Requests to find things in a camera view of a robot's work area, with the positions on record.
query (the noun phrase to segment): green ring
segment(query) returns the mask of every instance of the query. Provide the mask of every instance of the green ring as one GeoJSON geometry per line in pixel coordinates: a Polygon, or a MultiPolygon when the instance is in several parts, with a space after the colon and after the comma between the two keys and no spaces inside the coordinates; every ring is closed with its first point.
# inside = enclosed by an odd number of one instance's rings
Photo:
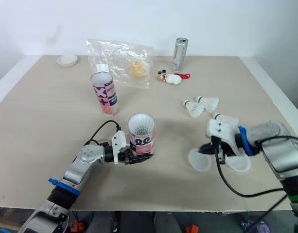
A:
{"type": "Polygon", "coordinates": [[[291,202],[296,202],[296,201],[298,201],[298,195],[289,196],[288,198],[289,198],[289,200],[290,200],[291,202]]]}

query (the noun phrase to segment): blue ring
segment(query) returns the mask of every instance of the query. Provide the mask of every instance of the blue ring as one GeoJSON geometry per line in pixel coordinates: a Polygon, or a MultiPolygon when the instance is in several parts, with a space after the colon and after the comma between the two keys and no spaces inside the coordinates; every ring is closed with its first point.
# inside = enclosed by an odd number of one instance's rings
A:
{"type": "Polygon", "coordinates": [[[238,129],[241,132],[242,140],[243,140],[245,149],[248,153],[248,156],[254,156],[253,153],[251,152],[250,145],[248,143],[248,139],[247,139],[247,135],[246,135],[246,129],[243,126],[239,126],[238,129]]]}
{"type": "Polygon", "coordinates": [[[78,191],[78,190],[76,190],[75,188],[72,188],[72,187],[70,187],[70,186],[68,186],[68,185],[66,185],[66,184],[64,184],[64,183],[61,183],[61,182],[59,182],[58,180],[54,180],[54,179],[50,178],[48,181],[49,181],[50,183],[52,183],[53,185],[56,185],[56,186],[61,187],[61,188],[63,188],[63,189],[66,189],[66,190],[68,190],[69,192],[71,192],[71,193],[73,193],[73,194],[75,194],[75,195],[77,195],[77,196],[79,196],[79,195],[81,194],[80,191],[78,191]]]}

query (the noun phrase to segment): black cable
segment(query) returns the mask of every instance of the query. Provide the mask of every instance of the black cable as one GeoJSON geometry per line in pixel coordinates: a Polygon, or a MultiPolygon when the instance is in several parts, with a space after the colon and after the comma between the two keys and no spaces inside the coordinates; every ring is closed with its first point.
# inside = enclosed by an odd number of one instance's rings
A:
{"type": "Polygon", "coordinates": [[[114,121],[114,120],[107,120],[106,122],[104,122],[97,130],[96,132],[91,136],[91,138],[85,143],[85,145],[90,144],[93,140],[94,137],[96,136],[96,134],[99,132],[99,130],[105,126],[107,123],[113,122],[114,124],[116,124],[116,131],[121,130],[120,125],[118,124],[118,122],[114,121]]]}
{"type": "Polygon", "coordinates": [[[92,222],[92,220],[94,219],[94,216],[95,216],[95,211],[92,212],[92,216],[91,216],[91,219],[90,219],[90,222],[89,223],[92,222]]]}
{"type": "Polygon", "coordinates": [[[78,215],[77,215],[77,213],[76,213],[75,211],[72,211],[72,213],[73,213],[73,215],[74,215],[75,219],[78,221],[78,220],[79,220],[79,218],[78,218],[78,215]]]}
{"type": "Polygon", "coordinates": [[[257,196],[260,196],[260,195],[263,195],[263,194],[267,194],[267,193],[273,193],[273,192],[277,192],[277,191],[284,191],[284,189],[282,188],[275,188],[275,189],[270,189],[270,190],[266,190],[266,191],[263,191],[263,192],[260,192],[260,193],[255,193],[255,194],[242,194],[242,193],[239,193],[238,191],[236,191],[226,180],[225,176],[223,175],[222,173],[222,170],[221,170],[221,167],[220,167],[220,162],[219,162],[219,157],[218,157],[218,150],[215,149],[214,150],[215,152],[215,157],[216,157],[216,163],[217,163],[217,168],[218,168],[218,171],[219,171],[219,175],[221,177],[221,179],[223,180],[223,182],[226,184],[226,186],[233,192],[235,193],[236,195],[242,197],[242,198],[254,198],[254,197],[257,197],[257,196]]]}
{"type": "Polygon", "coordinates": [[[262,150],[262,143],[272,140],[272,139],[279,139],[279,138],[286,138],[286,139],[294,139],[296,141],[298,141],[298,137],[294,137],[294,136],[289,136],[289,135],[281,135],[281,136],[273,136],[273,137],[268,137],[262,140],[257,140],[255,141],[256,146],[258,147],[259,150],[262,150]]]}
{"type": "Polygon", "coordinates": [[[268,209],[263,215],[261,215],[250,227],[247,228],[247,230],[244,231],[244,233],[249,232],[259,221],[261,221],[266,215],[268,215],[275,207],[277,207],[285,198],[287,197],[287,194],[283,196],[278,202],[276,202],[270,209],[268,209]]]}
{"type": "MultiPolygon", "coordinates": [[[[100,143],[97,142],[95,139],[92,139],[90,142],[94,142],[94,143],[96,143],[98,146],[100,146],[100,143]]],[[[90,142],[87,141],[87,142],[84,144],[84,146],[90,144],[90,142]]]]}

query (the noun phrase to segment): white wall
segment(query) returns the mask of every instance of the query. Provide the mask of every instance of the white wall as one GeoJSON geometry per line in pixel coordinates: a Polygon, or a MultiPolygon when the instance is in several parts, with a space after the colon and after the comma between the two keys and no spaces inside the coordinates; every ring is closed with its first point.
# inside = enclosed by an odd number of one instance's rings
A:
{"type": "Polygon", "coordinates": [[[12,28],[5,27],[3,9],[4,2],[0,0],[0,79],[19,61],[23,56],[20,46],[16,45],[12,37],[12,28]]]}
{"type": "Polygon", "coordinates": [[[298,1],[281,3],[271,21],[255,58],[298,108],[298,1]]]}
{"type": "Polygon", "coordinates": [[[0,0],[0,33],[25,54],[86,54],[99,38],[172,55],[184,36],[188,55],[256,55],[298,106],[298,0],[0,0]]]}

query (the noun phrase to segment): feather shuttlecock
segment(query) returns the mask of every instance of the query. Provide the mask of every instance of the feather shuttlecock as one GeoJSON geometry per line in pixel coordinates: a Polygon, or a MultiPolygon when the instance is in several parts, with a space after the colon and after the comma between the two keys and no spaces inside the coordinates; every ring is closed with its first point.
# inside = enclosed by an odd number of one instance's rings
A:
{"type": "Polygon", "coordinates": [[[198,96],[196,97],[196,101],[198,103],[201,103],[207,112],[212,113],[218,106],[219,98],[218,97],[206,98],[206,97],[198,96]]]}
{"type": "Polygon", "coordinates": [[[136,136],[143,136],[152,133],[154,127],[154,118],[146,113],[137,113],[128,121],[129,131],[136,136]]]}
{"type": "Polygon", "coordinates": [[[221,122],[224,122],[224,123],[227,123],[227,124],[230,124],[234,127],[237,127],[240,123],[240,120],[237,118],[237,117],[233,117],[233,116],[225,116],[225,115],[222,115],[220,113],[214,113],[213,114],[213,118],[215,120],[219,120],[221,122]]]}
{"type": "Polygon", "coordinates": [[[204,106],[201,103],[191,102],[188,100],[183,101],[183,106],[188,109],[191,117],[196,118],[204,111],[204,106]]]}

